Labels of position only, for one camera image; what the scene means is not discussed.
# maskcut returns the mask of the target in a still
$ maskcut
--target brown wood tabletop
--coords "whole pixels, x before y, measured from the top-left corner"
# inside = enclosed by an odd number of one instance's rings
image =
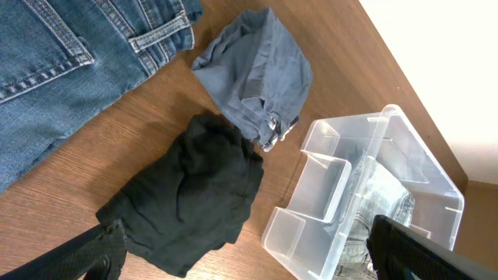
[[[195,49],[179,54],[126,94],[0,197],[0,274],[97,224],[95,212],[162,156],[192,115],[219,113],[191,63],[245,9],[271,6],[314,73],[300,121],[264,156],[265,176],[236,244],[204,256],[189,279],[292,279],[261,246],[275,206],[285,207],[306,162],[301,143],[313,120],[399,105],[455,184],[467,177],[357,0],[202,1]],[[121,279],[173,278],[128,254]]]

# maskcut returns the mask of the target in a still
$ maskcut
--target belt loop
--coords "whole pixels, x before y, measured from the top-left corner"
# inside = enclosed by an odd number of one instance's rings
[[[168,38],[176,32],[190,27],[190,25],[187,13],[185,11],[181,11],[180,14],[173,20],[141,36],[130,38],[128,39],[128,42],[132,45],[135,53],[138,53],[141,50]]]

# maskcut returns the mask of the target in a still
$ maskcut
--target jeans pocket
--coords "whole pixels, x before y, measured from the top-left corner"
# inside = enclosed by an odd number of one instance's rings
[[[0,2],[0,103],[93,63],[47,0]]]

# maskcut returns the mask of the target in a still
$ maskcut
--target folded gray shirt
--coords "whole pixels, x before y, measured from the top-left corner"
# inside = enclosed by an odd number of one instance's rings
[[[310,64],[272,9],[242,12],[192,70],[242,135],[269,151],[299,119]]]

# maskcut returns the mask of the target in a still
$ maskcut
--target clear plastic container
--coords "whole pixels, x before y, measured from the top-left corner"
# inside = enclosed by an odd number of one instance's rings
[[[307,163],[289,206],[275,208],[262,237],[263,247],[298,279],[332,279],[375,161],[415,198],[410,228],[453,250],[464,198],[400,107],[316,120],[301,151]]]

